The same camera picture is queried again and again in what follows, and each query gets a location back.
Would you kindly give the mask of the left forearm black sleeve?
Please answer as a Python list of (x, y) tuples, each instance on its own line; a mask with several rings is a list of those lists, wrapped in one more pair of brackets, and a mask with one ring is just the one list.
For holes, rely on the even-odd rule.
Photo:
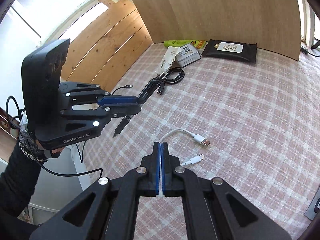
[(35, 140), (20, 135), (1, 173), (1, 239), (29, 239), (38, 226), (18, 219), (28, 206), (47, 162)]

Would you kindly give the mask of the person left hand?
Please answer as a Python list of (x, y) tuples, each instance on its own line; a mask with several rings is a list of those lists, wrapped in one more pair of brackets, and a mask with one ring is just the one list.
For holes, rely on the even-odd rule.
[(53, 159), (58, 158), (61, 152), (65, 149), (65, 147), (62, 147), (54, 150), (47, 150), (40, 144), (38, 140), (36, 140), (36, 143), (38, 145), (38, 148), (44, 152), (44, 156), (46, 158), (53, 158)]

